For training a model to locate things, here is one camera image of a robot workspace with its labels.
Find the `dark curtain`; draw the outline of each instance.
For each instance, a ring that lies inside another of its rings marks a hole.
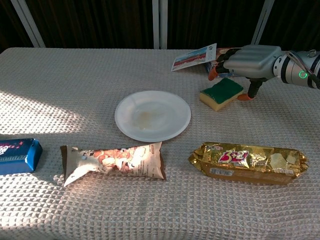
[[[259,44],[320,51],[320,1],[275,0]]]
[[[154,48],[151,0],[26,3],[47,48]]]
[[[169,0],[168,49],[251,43],[264,0]]]
[[[33,47],[10,0],[0,0],[0,53],[7,48]]]

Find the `gold foil wrapper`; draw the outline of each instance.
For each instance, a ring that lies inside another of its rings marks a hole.
[[[189,161],[210,177],[266,184],[287,184],[308,168],[295,149],[220,142],[204,142]]]

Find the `snack wrapper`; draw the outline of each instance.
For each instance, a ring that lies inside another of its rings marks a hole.
[[[212,178],[286,185],[308,169],[307,158],[295,149],[204,142],[189,162]]]
[[[61,146],[64,186],[90,171],[166,180],[160,148],[162,142],[118,149],[83,150]]]

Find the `paper card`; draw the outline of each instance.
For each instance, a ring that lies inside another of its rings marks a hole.
[[[217,44],[193,50],[175,58],[171,72],[216,60]]]

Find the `green light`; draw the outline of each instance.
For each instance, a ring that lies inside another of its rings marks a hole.
[[[305,71],[300,71],[300,72],[299,72],[299,77],[300,77],[301,79],[305,79],[305,78],[308,77],[308,73],[306,73]]]

